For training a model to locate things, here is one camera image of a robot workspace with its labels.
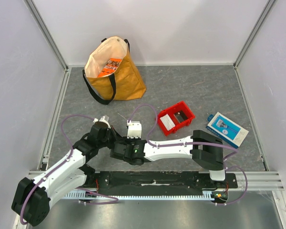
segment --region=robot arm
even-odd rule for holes
[[[24,178],[18,184],[12,210],[20,215],[24,200],[39,181],[43,180],[31,195],[23,218],[32,226],[40,224],[49,213],[52,206],[75,188],[82,186],[88,177],[94,176],[95,170],[86,163],[98,154],[99,149],[111,149],[110,157],[123,160],[131,165],[142,165],[165,158],[188,158],[194,160],[204,169],[210,171],[210,178],[215,181],[225,180],[223,166],[223,149],[215,146],[185,145],[187,142],[220,143],[222,140],[204,131],[194,131],[193,136],[170,140],[151,141],[154,145],[183,143],[182,146],[154,147],[141,140],[141,124],[128,124],[127,137],[121,137],[109,126],[108,119],[102,117],[95,122],[91,131],[84,135],[73,146],[71,151],[50,169],[30,180]]]

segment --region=yellow bag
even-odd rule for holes
[[[111,58],[122,59],[122,62],[114,73],[98,78]],[[90,94],[101,104],[109,104],[112,100],[138,99],[146,91],[140,73],[130,57],[129,42],[117,36],[102,40],[101,45],[91,53],[82,75]]]

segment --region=red plastic container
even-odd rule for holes
[[[178,122],[178,120],[175,118],[174,114],[179,112],[179,111],[183,111],[185,116],[187,117],[187,119],[181,123]],[[165,115],[169,115],[169,117],[171,118],[171,120],[173,121],[173,123],[175,124],[175,127],[173,127],[170,130],[167,130],[166,127],[164,126],[164,124],[161,121],[161,117],[165,116]],[[168,136],[171,133],[176,133],[177,130],[179,130],[180,128],[186,126],[186,125],[190,125],[192,120],[195,118],[195,115],[193,114],[193,112],[190,110],[190,108],[185,104],[184,101],[180,101],[179,103],[166,108],[165,110],[162,110],[159,114],[158,114],[158,125],[160,126],[160,128],[162,129],[163,133],[165,136]]]

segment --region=orange book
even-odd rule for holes
[[[101,70],[101,73],[97,77],[98,78],[104,77],[104,76],[107,76],[107,75],[114,73],[115,70],[117,70],[117,68],[119,67],[121,62],[122,62],[121,59],[110,58],[108,63],[105,65],[103,70]]]

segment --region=white wall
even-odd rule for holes
[[[63,69],[22,0],[0,0],[0,229],[18,182],[36,169]]]
[[[240,64],[266,160],[286,190],[286,0],[278,0]]]
[[[34,0],[68,65],[105,37],[127,38],[137,64],[233,63],[266,0]]]

